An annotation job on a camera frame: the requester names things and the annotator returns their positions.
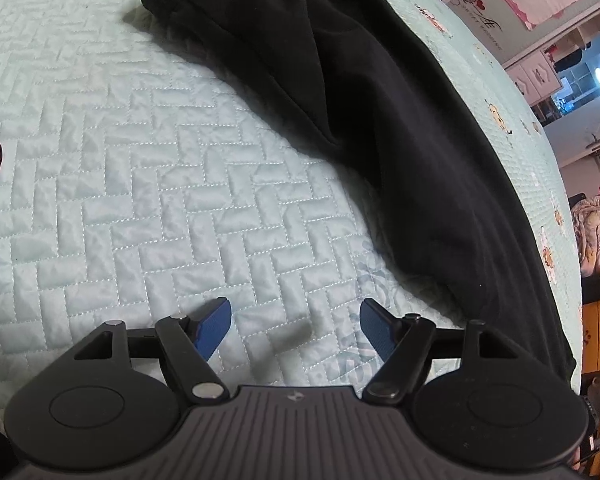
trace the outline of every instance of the ribbed gray panel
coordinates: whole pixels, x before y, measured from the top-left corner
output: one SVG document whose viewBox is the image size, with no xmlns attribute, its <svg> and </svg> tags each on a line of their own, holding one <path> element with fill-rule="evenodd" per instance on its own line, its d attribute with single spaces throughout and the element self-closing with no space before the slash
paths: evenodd
<svg viewBox="0 0 600 480">
<path fill-rule="evenodd" d="M 13 480 L 69 479 L 27 466 Z M 530 480 L 577 479 L 567 468 L 527 476 L 473 471 L 436 455 L 393 408 L 361 402 L 350 386 L 244 386 L 222 406 L 192 410 L 154 454 L 81 480 Z"/>
</svg>

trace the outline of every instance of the bed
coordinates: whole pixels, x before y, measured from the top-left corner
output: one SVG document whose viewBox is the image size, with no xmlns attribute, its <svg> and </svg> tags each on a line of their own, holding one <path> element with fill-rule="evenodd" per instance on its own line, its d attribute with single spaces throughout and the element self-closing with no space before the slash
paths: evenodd
<svg viewBox="0 0 600 480">
<path fill-rule="evenodd" d="M 514 184 L 578 390 L 580 272 L 549 143 L 441 1 L 388 1 Z M 242 95 L 139 0 L 0 0 L 0 429 L 13 393 L 107 319 L 151 326 L 227 297 L 234 319 L 210 363 L 231 388 L 360 390 L 381 365 L 360 330 L 366 297 L 397 316 L 462 325 L 444 287 L 395 270 L 372 189 L 298 151 Z M 434 362 L 430 376 L 456 365 Z M 136 366 L 159 376 L 154 362 Z"/>
</svg>

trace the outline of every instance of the white logo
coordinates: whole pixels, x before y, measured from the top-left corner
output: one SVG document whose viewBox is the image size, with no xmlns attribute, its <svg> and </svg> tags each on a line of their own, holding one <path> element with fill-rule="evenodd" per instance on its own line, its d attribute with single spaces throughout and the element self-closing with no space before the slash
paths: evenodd
<svg viewBox="0 0 600 480">
<path fill-rule="evenodd" d="M 286 396 L 286 398 L 289 400 L 292 400 L 293 402 L 298 402 L 299 400 L 304 399 L 304 394 L 294 390 L 294 392 L 292 394 L 289 394 L 288 396 Z"/>
</svg>

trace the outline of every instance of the quilted bedspread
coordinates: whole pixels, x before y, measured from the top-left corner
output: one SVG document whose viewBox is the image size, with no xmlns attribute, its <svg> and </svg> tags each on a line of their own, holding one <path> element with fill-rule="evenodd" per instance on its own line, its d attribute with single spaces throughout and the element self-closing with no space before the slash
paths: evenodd
<svg viewBox="0 0 600 480">
<path fill-rule="evenodd" d="M 544 133 L 442 2 L 388 1 L 509 173 L 579 360 L 578 258 Z M 229 387 L 357 389 L 381 364 L 364 297 L 463 323 L 443 287 L 395 271 L 369 186 L 260 111 L 139 0 L 0 0 L 0 427 L 14 391 L 107 319 L 151 326 L 226 296 L 210 362 Z"/>
</svg>

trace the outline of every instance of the folded blanket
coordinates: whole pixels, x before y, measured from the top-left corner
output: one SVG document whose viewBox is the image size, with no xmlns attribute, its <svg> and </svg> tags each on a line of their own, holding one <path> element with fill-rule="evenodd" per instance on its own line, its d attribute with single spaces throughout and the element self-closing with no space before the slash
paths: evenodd
<svg viewBox="0 0 600 480">
<path fill-rule="evenodd" d="M 584 278 L 600 273 L 600 196 L 586 198 L 571 210 L 576 231 L 580 273 Z"/>
<path fill-rule="evenodd" d="M 385 0 L 142 4 L 379 189 L 403 271 L 444 283 L 465 316 L 570 378 L 574 359 L 509 177 L 433 54 Z"/>
</svg>

